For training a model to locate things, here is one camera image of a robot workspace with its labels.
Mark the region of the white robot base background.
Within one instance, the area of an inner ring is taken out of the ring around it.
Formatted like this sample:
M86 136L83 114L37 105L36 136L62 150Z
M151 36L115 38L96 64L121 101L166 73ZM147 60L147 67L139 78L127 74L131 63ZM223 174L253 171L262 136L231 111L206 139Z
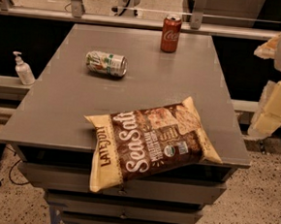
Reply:
M111 11L116 16L131 16L137 17L138 11L136 6L141 2L141 0L118 0L118 5L113 6Z

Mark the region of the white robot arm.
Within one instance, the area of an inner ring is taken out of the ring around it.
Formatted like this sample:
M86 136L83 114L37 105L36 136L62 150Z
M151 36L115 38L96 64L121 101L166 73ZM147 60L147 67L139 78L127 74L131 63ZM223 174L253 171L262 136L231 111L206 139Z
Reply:
M281 33L255 49L254 55L273 59L274 68L281 72ZM265 139L281 126L281 81L269 81L263 89L258 109L248 128L253 139Z

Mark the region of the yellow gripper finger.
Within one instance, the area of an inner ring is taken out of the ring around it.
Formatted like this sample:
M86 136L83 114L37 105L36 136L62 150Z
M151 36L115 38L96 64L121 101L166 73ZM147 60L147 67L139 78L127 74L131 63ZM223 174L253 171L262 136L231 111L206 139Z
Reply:
M248 127L251 137L267 138L281 126L281 81L269 81Z
M277 50L279 36L272 37L267 42L264 42L262 45L258 46L254 50L254 55L262 59L273 59L275 57L275 51Z

